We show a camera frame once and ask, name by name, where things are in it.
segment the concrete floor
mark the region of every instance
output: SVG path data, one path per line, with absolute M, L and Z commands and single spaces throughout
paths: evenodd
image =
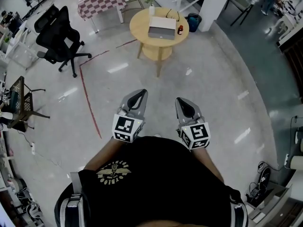
M 72 77 L 70 66 L 59 73 L 59 63 L 41 59 L 26 71 L 11 62 L 7 73 L 8 88 L 23 75 L 30 88 L 46 89 L 33 93 L 34 109 L 51 118 L 31 117 L 29 124 L 35 129 L 25 133 L 35 142 L 36 154 L 16 130 L 8 131 L 8 143 L 16 159 L 14 168 L 40 204 L 47 226 L 55 226 L 53 208 L 71 182 L 67 174 L 81 170 L 111 138 L 113 115 L 122 97 L 136 89 L 149 92 L 142 136 L 161 133 L 181 141 L 175 131 L 175 98 L 200 106 L 212 135 L 207 150 L 225 183 L 242 196 L 255 181 L 259 161 L 277 167 L 273 132 L 260 93 L 239 53 L 216 24 L 208 33 L 190 33 L 164 61 L 157 78 L 154 62 L 144 55 L 136 58 L 139 42 L 129 31 L 136 11 L 126 13 L 124 24 L 116 9 L 96 16 L 100 32 L 95 34 L 90 23 L 79 17 L 77 2 L 56 0 L 55 5 L 68 6 L 71 26 L 86 43 L 81 51 L 94 57 L 86 63 L 87 58 L 75 61 L 78 77 Z M 29 23 L 39 16 L 32 16 Z M 35 37 L 29 34 L 28 39 Z M 26 63 L 27 54 L 18 54 Z M 121 65 L 127 66 L 117 70 Z
M 296 115 L 302 117 L 303 107 L 299 100 L 299 91 L 292 70 L 286 57 L 276 46 L 280 35 L 276 30 L 269 33 L 269 28 L 279 18 L 272 11 L 268 13 L 268 16 L 261 13 L 263 0 L 252 1 L 255 1 L 256 4 L 241 26 L 242 18 L 230 26 L 240 14 L 232 3 L 229 3 L 226 10 L 222 10 L 217 24 L 239 51 L 262 95 L 274 132 L 277 161 L 280 168 L 290 150 L 291 117 Z M 302 125 L 302 120 L 298 120 L 292 125 L 290 156 L 300 154 L 299 146 L 294 144 L 293 139 L 295 129 Z M 293 171 L 282 169 L 278 182 L 286 184 L 292 174 Z

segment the black t-shirt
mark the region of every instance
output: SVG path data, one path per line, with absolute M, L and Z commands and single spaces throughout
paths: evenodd
M 174 140 L 138 138 L 97 172 L 83 170 L 79 175 L 91 212 L 90 226 L 133 227 L 160 219 L 230 226 L 227 187 Z M 70 191 L 71 185 L 56 207 Z M 55 216 L 59 224 L 58 209 Z
M 3 19 L 3 23 L 8 24 L 12 18 L 13 18 L 13 16 L 8 14 L 7 17 Z M 8 27 L 9 27 L 9 30 L 14 33 L 16 31 L 16 29 L 18 29 L 17 22 L 15 20 L 12 20 Z

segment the table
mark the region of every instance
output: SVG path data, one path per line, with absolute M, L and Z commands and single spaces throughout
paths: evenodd
M 296 27 L 297 23 L 294 17 L 288 13 L 284 13 L 284 16 L 280 18 L 276 24 L 273 26 L 273 29 L 275 29 L 281 22 L 284 23 L 284 25 L 287 27 L 286 31 L 279 37 L 279 40 L 283 39 L 294 27 Z
M 165 17 L 168 11 L 168 8 L 156 8 L 155 16 Z M 174 40 L 150 38 L 148 36 L 150 22 L 149 9 L 144 9 L 135 14 L 130 22 L 129 27 L 132 35 L 141 42 L 137 58 L 140 57 L 141 51 L 143 51 L 146 57 L 153 61 L 157 61 L 157 77 L 160 76 L 162 68 L 161 62 L 169 58 L 172 53 L 172 46 L 182 42 L 188 36 L 188 22 L 180 13 L 179 15 L 180 20 L 177 22 Z M 178 19 L 178 14 L 175 10 L 169 12 L 169 18 L 171 17 Z M 177 31 L 180 25 L 183 26 L 183 34 L 178 35 Z
M 124 0 L 79 0 L 78 14 L 85 20 L 87 18 L 92 18 L 103 11 L 116 7 L 120 22 L 122 24 L 123 17 L 120 10 L 125 6 L 126 3 Z M 98 33 L 98 29 L 96 28 L 94 22 L 92 20 L 91 22 L 95 33 Z
M 15 38 L 11 38 L 9 40 L 9 46 L 5 53 L 5 58 L 7 58 L 7 57 L 11 58 L 16 64 L 18 64 L 19 66 L 21 66 L 25 69 L 27 69 L 27 67 L 25 67 L 20 62 L 15 60 L 14 57 L 12 56 L 12 54 L 13 54 L 14 50 L 18 46 L 20 46 L 23 49 L 25 49 L 27 52 L 29 52 L 35 59 L 38 59 L 36 52 L 33 51 L 32 49 L 28 48 L 27 45 L 24 43 L 26 36 L 27 36 L 27 30 L 25 31 L 26 27 L 28 27 L 27 21 L 24 21 L 23 24 L 19 27 L 19 31 L 16 33 Z M 33 34 L 38 36 L 38 34 L 34 30 L 31 30 L 31 31 Z
M 24 86 L 29 89 L 29 92 L 24 96 Z M 41 113 L 37 113 L 33 109 L 33 96 L 32 92 L 36 91 L 45 91 L 45 89 L 35 89 L 31 90 L 25 83 L 24 77 L 21 76 L 17 79 L 17 81 L 10 87 L 9 89 L 12 92 L 16 92 L 18 94 L 18 99 L 15 104 L 15 112 L 17 114 L 16 118 L 13 118 L 8 124 L 8 128 L 12 128 L 19 121 L 26 121 L 31 115 L 40 116 L 43 118 L 50 118 L 49 116 L 45 116 Z

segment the table leg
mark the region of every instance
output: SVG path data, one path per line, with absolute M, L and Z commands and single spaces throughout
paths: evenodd
M 283 37 L 285 37 L 291 30 L 289 28 L 287 28 L 287 30 L 285 31 L 284 34 L 282 34 L 280 37 L 279 37 L 279 40 L 282 40 Z
M 157 61 L 157 77 L 160 76 L 160 71 L 162 68 L 162 53 L 163 53 L 163 48 L 159 47 L 159 54 L 158 54 L 158 61 Z
M 137 59 L 138 59 L 138 58 L 140 57 L 140 55 L 141 55 L 142 48 L 143 48 L 143 43 L 140 43 L 140 47 L 139 47 L 139 52 L 138 52 Z
M 122 24 L 122 23 L 124 23 L 124 21 L 123 21 L 121 10 L 119 9 L 119 6 L 116 6 L 116 8 L 117 8 L 118 16 L 120 19 L 120 23 Z
M 280 24 L 281 22 L 283 22 L 283 19 L 282 19 L 282 18 L 280 18 L 280 19 L 276 22 L 276 24 L 272 27 L 272 29 L 274 30 L 274 29 L 278 26 L 278 24 Z
M 31 114 L 32 114 L 32 115 L 39 116 L 39 117 L 43 117 L 43 118 L 48 118 L 48 119 L 51 118 L 50 116 L 45 116 L 45 115 L 40 114 L 40 113 L 37 113 L 37 112 L 35 112 L 35 111 L 31 111 Z
M 95 31 L 95 33 L 98 33 L 99 30 L 97 29 L 97 27 L 96 27 L 96 25 L 95 25 L 93 19 L 91 18 L 91 19 L 89 19 L 89 21 L 90 21 L 90 24 L 91 24 L 93 30 Z

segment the t-shirt print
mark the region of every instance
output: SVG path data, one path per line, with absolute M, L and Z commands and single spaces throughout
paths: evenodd
M 131 173 L 127 167 L 128 164 L 125 161 L 113 161 L 101 168 L 100 171 L 97 172 L 97 175 L 98 178 L 100 178 L 100 182 L 104 185 L 115 184 L 123 180 L 128 173 Z

